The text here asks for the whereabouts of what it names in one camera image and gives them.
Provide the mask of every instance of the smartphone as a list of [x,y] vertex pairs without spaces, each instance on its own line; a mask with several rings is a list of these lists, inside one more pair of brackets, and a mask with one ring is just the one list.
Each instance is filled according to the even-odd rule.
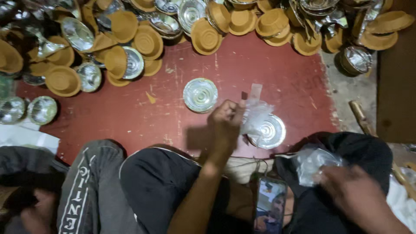
[[259,179],[254,220],[255,234],[282,233],[286,195],[286,182],[269,177]]

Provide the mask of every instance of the red floor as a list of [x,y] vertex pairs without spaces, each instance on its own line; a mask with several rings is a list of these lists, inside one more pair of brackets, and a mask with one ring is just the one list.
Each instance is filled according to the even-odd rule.
[[[17,94],[30,99],[48,95],[57,99],[58,119],[41,131],[61,139],[58,156],[71,164],[89,140],[111,138],[131,154],[156,143],[169,144],[197,155],[206,133],[208,114],[188,110],[182,100],[186,83],[206,77],[218,88],[218,102],[238,101],[251,84],[263,84],[261,100],[275,105],[274,114],[286,125],[284,142],[274,152],[318,131],[335,132],[331,122],[332,100],[327,95],[318,55],[304,57],[286,44],[271,47],[254,32],[224,38],[216,54],[196,54],[190,42],[165,47],[162,69],[125,87],[104,81],[96,93],[58,97],[49,90],[21,82]],[[146,92],[156,98],[151,104]],[[271,151],[256,149],[239,140],[233,156],[267,158]]]

